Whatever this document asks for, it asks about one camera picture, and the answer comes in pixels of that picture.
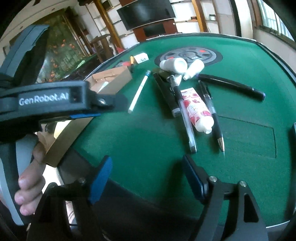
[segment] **clear ballpoint pen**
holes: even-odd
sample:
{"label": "clear ballpoint pen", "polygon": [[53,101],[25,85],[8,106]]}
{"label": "clear ballpoint pen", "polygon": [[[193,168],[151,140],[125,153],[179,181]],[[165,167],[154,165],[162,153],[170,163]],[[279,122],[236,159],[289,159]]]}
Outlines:
{"label": "clear ballpoint pen", "polygon": [[175,94],[175,98],[176,98],[176,100],[178,102],[178,105],[179,105],[181,113],[182,113],[183,121],[184,121],[185,128],[186,128],[186,131],[187,131],[187,135],[188,135],[188,138],[189,138],[190,151],[191,151],[191,153],[196,153],[197,152],[197,147],[196,147],[195,137],[194,137],[191,121],[190,121],[190,118],[189,118],[188,110],[187,110],[187,108],[185,107],[185,104],[184,104],[183,96],[181,94],[179,86],[176,83],[176,79],[175,79],[175,77],[173,75],[168,77],[168,81],[170,82],[172,91]]}

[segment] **pen tip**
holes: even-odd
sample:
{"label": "pen tip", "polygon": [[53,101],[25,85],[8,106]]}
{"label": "pen tip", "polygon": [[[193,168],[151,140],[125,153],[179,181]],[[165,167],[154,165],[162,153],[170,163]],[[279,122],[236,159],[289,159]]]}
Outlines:
{"label": "pen tip", "polygon": [[224,138],[221,137],[218,139],[218,143],[219,143],[219,147],[220,147],[220,150],[225,153],[225,145],[224,145]]}

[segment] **white plastic bottle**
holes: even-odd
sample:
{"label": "white plastic bottle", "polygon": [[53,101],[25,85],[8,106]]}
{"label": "white plastic bottle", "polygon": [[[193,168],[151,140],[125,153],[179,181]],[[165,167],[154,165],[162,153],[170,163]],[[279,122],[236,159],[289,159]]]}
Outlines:
{"label": "white plastic bottle", "polygon": [[206,104],[196,93],[194,88],[181,91],[184,104],[188,110],[191,123],[198,132],[209,134],[212,132],[214,119]]}
{"label": "white plastic bottle", "polygon": [[194,60],[185,72],[183,79],[192,79],[195,75],[199,74],[204,69],[204,67],[205,64],[200,59]]}
{"label": "white plastic bottle", "polygon": [[183,74],[186,72],[188,65],[183,58],[171,58],[161,61],[159,67],[165,71],[172,71],[176,74]]}

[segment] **finger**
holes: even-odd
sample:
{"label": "finger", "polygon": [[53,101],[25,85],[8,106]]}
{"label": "finger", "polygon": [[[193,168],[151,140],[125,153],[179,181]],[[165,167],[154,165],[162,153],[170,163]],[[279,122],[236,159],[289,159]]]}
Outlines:
{"label": "finger", "polygon": [[40,164],[43,164],[43,159],[45,157],[45,148],[41,142],[38,142],[33,150],[33,157]]}
{"label": "finger", "polygon": [[22,190],[28,190],[35,186],[41,178],[45,164],[42,162],[45,155],[45,149],[39,142],[33,150],[33,161],[25,169],[25,171],[19,177],[19,186]]}
{"label": "finger", "polygon": [[16,192],[15,202],[18,205],[28,204],[32,202],[40,194],[44,185],[45,185],[45,179],[43,176],[41,176],[41,179],[39,179],[38,183],[35,186],[33,186],[31,189],[26,191],[19,190],[18,192]]}
{"label": "finger", "polygon": [[38,206],[38,203],[40,202],[42,197],[42,192],[30,203],[24,204],[20,207],[20,213],[24,216],[32,215]]}

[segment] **white card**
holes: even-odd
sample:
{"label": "white card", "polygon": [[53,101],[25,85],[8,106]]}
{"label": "white card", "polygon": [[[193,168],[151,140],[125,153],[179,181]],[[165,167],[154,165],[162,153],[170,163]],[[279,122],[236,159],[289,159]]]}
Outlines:
{"label": "white card", "polygon": [[137,61],[138,64],[149,60],[148,55],[146,53],[138,54],[138,55],[134,56],[134,58],[135,58],[135,60]]}

